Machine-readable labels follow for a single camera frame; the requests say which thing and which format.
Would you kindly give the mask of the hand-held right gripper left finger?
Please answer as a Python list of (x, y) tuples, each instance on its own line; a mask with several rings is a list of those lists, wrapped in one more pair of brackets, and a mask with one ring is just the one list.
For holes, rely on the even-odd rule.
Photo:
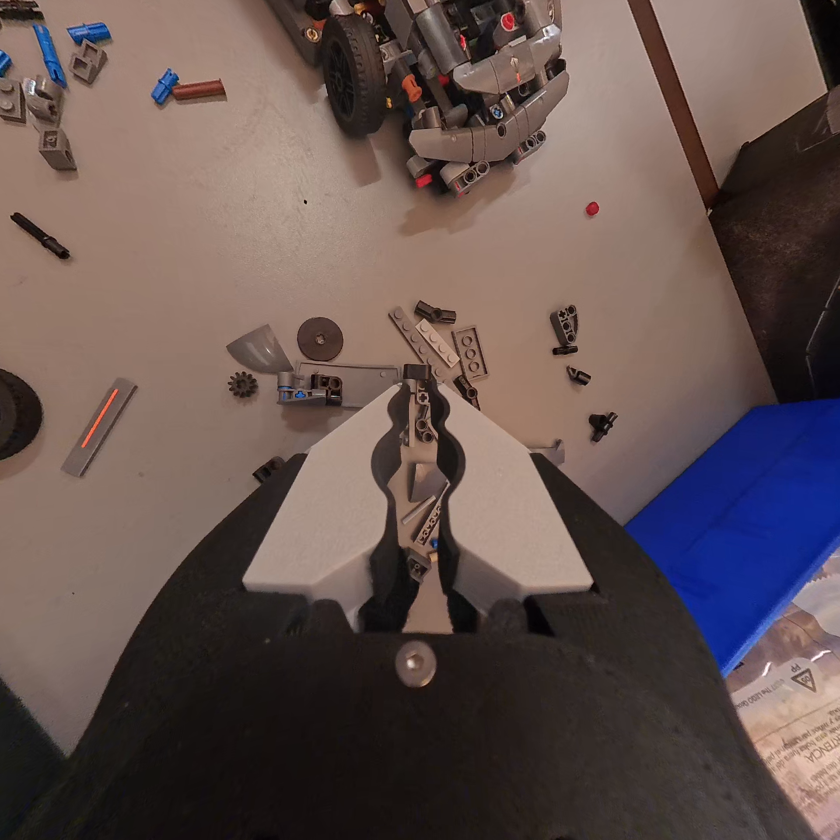
[(311, 446), (243, 585), (338, 603), (351, 625), (399, 633), (418, 592), (389, 482), (413, 396), (394, 385)]

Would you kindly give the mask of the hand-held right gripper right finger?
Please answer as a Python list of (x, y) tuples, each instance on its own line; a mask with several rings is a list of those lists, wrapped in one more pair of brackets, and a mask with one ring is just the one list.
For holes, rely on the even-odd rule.
[(434, 387), (437, 467), (449, 482), (438, 526), (438, 575), (456, 633), (503, 600), (588, 592), (592, 574), (533, 458), (446, 385)]

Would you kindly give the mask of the dark grey lego beam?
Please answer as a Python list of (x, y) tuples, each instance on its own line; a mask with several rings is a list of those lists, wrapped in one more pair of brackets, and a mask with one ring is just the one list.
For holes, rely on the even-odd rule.
[(411, 363), (403, 366), (403, 380), (413, 384), (413, 408), (409, 412), (409, 420), (401, 434), (404, 447), (413, 447), (418, 443), (432, 444), (436, 442), (431, 418), (431, 403), (428, 384), (433, 380), (433, 366), (426, 363)]

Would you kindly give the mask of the grey lego tile orange stripe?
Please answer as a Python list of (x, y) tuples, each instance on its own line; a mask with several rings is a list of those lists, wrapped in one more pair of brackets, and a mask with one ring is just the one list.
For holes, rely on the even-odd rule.
[(63, 473), (84, 477), (137, 390), (134, 382), (122, 377), (110, 385), (62, 464)]

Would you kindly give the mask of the grey lego car model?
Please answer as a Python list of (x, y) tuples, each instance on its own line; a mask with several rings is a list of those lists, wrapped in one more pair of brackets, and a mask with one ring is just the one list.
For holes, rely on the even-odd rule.
[(546, 141), (565, 97), (560, 2), (268, 2), (320, 67), (332, 115), (362, 140), (402, 116), (416, 187), (466, 195)]

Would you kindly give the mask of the black lego tyre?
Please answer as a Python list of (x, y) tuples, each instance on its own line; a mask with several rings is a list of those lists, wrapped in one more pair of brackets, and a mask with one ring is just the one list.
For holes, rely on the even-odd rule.
[(28, 383), (1, 370), (1, 460), (29, 446), (43, 423), (43, 407)]

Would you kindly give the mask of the black lego set box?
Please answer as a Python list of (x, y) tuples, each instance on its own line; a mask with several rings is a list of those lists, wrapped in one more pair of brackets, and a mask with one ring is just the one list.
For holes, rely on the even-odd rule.
[(828, 92), (741, 147), (710, 215), (780, 403), (839, 396), (839, 12), (801, 5)]

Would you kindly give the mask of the black lego axle pin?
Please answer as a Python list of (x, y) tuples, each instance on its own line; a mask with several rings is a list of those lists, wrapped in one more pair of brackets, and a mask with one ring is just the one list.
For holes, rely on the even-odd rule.
[(56, 238), (49, 235), (25, 215), (22, 215), (21, 213), (12, 213), (10, 215), (10, 219), (15, 225), (24, 230), (31, 238), (58, 259), (67, 260), (70, 258), (70, 251), (66, 246), (62, 245)]

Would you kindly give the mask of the blue plastic bin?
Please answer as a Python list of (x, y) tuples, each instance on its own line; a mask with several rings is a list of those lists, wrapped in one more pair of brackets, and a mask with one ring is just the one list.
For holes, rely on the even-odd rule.
[(838, 399), (753, 408), (625, 528), (729, 675), (838, 548)]

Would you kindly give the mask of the heap of clear plastic bags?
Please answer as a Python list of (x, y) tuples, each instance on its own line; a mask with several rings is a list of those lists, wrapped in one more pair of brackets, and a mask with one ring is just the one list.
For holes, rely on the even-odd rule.
[(726, 679), (760, 757), (820, 838), (839, 838), (839, 551)]

